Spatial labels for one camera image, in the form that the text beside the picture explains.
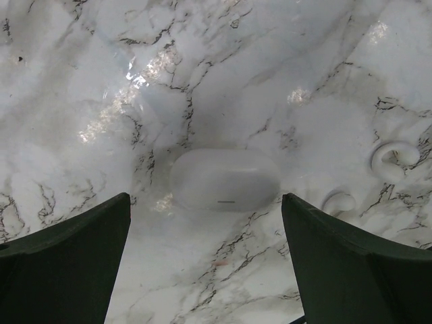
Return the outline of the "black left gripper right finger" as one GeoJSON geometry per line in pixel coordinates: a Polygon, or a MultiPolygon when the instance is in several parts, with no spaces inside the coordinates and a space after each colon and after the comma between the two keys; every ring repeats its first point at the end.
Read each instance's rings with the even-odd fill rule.
{"type": "Polygon", "coordinates": [[[366,232],[292,193],[281,214],[304,310],[298,323],[431,322],[431,250],[366,232]]]}

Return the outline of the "white earbud case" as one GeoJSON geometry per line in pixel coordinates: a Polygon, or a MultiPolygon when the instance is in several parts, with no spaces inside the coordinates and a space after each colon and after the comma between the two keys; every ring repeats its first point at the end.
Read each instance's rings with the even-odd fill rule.
{"type": "Polygon", "coordinates": [[[173,199],[188,209],[249,212],[279,194],[281,172],[258,151],[200,148],[173,163],[169,185],[173,199]]]}

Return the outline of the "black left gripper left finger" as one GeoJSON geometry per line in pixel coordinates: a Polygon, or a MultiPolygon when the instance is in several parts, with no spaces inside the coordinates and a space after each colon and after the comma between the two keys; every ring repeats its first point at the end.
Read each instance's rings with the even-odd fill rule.
{"type": "Polygon", "coordinates": [[[130,228],[126,193],[1,245],[2,323],[104,323],[130,228]]]}

